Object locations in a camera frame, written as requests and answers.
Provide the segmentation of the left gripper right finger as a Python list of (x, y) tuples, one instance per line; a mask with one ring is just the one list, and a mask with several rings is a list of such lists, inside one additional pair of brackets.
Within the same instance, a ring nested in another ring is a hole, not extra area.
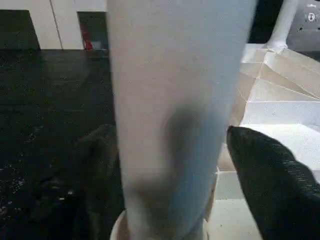
[(278, 140), (229, 126), (227, 149), (248, 208), (264, 240), (320, 238), (320, 184)]

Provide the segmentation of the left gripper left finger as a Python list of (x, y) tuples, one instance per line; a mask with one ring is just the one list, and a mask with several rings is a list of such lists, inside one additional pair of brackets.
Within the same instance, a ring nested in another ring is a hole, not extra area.
[(41, 179), (28, 223), (34, 240), (107, 240), (108, 202), (119, 162), (117, 129), (103, 124), (78, 139), (68, 166)]

